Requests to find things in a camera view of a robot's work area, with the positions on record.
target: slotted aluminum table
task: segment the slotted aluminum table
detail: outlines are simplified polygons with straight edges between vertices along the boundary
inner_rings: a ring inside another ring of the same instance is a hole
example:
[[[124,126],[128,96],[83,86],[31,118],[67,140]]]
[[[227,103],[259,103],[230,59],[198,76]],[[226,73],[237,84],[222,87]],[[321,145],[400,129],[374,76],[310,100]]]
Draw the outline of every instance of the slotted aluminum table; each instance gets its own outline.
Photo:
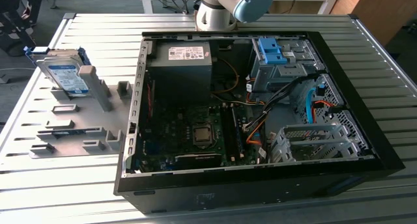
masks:
[[[192,20],[175,14],[67,14],[49,47],[81,46],[106,83],[130,80],[140,33],[194,30]],[[417,88],[361,22],[347,16],[267,15],[239,29],[322,33],[406,169],[330,198],[144,216],[112,195],[118,155],[35,160],[28,141],[15,140],[36,127],[21,123],[33,99],[43,101],[39,88],[49,85],[37,69],[0,135],[1,223],[417,223]]]

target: floor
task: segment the floor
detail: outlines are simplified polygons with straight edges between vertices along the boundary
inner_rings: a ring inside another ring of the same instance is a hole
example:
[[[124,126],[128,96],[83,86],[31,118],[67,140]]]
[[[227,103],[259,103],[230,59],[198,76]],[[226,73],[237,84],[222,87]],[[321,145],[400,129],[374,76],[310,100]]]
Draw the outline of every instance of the floor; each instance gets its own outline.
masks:
[[[56,9],[49,9],[52,2],[44,0],[39,14],[37,25],[32,34],[39,46],[48,46],[61,18],[68,12],[77,13],[143,13],[142,2],[138,0],[59,0]],[[162,7],[159,1],[154,1],[155,13],[174,13]],[[417,35],[408,34],[401,30],[386,46],[390,53],[396,54],[397,62],[409,76],[417,81]],[[33,68],[27,57],[12,58],[0,50],[0,75],[7,74],[11,78],[8,84],[0,84],[0,131],[8,116],[19,100],[32,71],[27,69],[3,70],[8,68]]]

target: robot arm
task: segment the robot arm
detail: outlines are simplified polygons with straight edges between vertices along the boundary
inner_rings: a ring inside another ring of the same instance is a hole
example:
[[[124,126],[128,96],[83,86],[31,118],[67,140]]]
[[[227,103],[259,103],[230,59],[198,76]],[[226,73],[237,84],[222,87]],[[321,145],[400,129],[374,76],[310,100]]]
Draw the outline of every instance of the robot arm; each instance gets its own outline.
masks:
[[[235,21],[253,22],[266,13],[273,0],[202,0],[196,14],[199,30],[222,31],[235,28]]]
[[[0,0],[0,34],[7,33],[13,39],[20,39],[28,47],[35,47],[29,34],[36,24],[41,0],[27,0],[24,13],[19,15],[20,0]]]

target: ram slot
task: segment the ram slot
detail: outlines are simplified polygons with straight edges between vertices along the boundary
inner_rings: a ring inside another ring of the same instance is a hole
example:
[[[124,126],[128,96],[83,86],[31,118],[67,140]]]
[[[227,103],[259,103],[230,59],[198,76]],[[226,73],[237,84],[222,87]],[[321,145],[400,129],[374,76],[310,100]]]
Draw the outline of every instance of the ram slot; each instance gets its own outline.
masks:
[[[241,159],[241,153],[237,142],[234,113],[233,109],[228,106],[220,107],[220,118],[226,148],[226,159],[230,162],[234,162]]]

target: wooden cabinet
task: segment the wooden cabinet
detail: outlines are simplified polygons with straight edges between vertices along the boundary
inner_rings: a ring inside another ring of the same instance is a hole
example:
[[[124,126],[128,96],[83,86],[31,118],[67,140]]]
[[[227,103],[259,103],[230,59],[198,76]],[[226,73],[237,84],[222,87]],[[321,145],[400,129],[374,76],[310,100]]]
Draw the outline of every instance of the wooden cabinet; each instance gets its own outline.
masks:
[[[382,45],[417,11],[417,0],[338,0],[331,14],[355,14]]]

